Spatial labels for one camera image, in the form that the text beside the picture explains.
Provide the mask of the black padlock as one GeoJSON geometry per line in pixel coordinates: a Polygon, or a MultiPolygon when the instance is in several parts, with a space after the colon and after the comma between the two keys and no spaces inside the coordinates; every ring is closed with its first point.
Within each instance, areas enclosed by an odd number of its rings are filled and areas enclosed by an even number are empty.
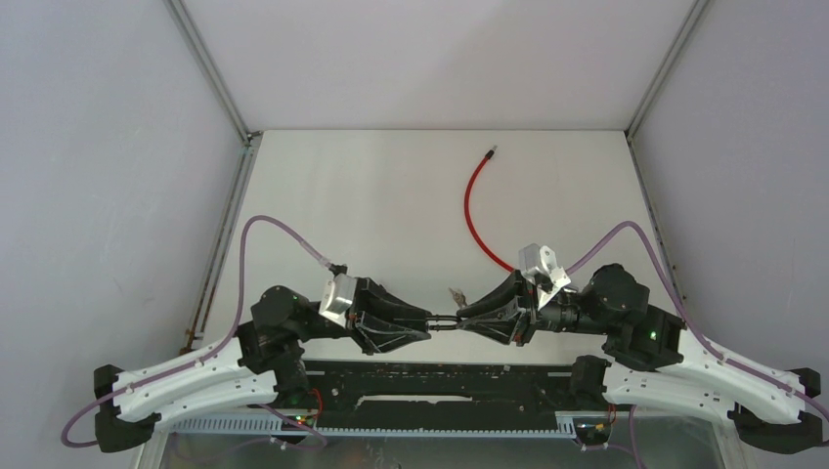
{"type": "Polygon", "coordinates": [[[430,331],[457,330],[462,318],[452,315],[429,314],[425,317],[427,328],[430,331]]]}

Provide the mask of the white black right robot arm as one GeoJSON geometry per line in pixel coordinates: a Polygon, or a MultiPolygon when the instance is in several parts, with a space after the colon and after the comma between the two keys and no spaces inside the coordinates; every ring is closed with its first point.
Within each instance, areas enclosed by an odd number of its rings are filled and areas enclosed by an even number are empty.
{"type": "Polygon", "coordinates": [[[777,454],[826,447],[822,419],[806,400],[820,392],[810,368],[734,365],[714,353],[686,320],[649,302],[649,289],[619,264],[597,270],[577,290],[566,277],[513,272],[498,288],[457,312],[458,328],[505,345],[549,331],[604,338],[602,354],[579,356],[568,393],[582,408],[599,403],[657,407],[732,426],[740,440],[777,454]]]}

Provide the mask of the key bunch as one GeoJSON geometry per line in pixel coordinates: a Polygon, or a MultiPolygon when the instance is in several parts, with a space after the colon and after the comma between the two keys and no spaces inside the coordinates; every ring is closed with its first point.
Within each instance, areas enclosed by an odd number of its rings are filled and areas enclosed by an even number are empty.
{"type": "Polygon", "coordinates": [[[468,303],[464,293],[460,289],[456,288],[449,288],[450,295],[452,300],[456,304],[459,309],[467,308],[468,303]]]}

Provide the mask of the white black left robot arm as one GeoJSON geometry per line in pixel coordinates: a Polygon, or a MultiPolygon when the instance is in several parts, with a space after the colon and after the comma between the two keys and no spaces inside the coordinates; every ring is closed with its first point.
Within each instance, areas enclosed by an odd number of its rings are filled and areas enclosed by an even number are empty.
{"type": "Polygon", "coordinates": [[[242,405],[298,406],[311,393],[302,344],[348,338],[366,355],[430,339],[430,312],[388,293],[367,277],[338,275],[321,300],[285,287],[266,290],[251,319],[229,338],[168,362],[127,371],[96,369],[96,445],[120,452],[154,431],[200,413],[242,405]]]}

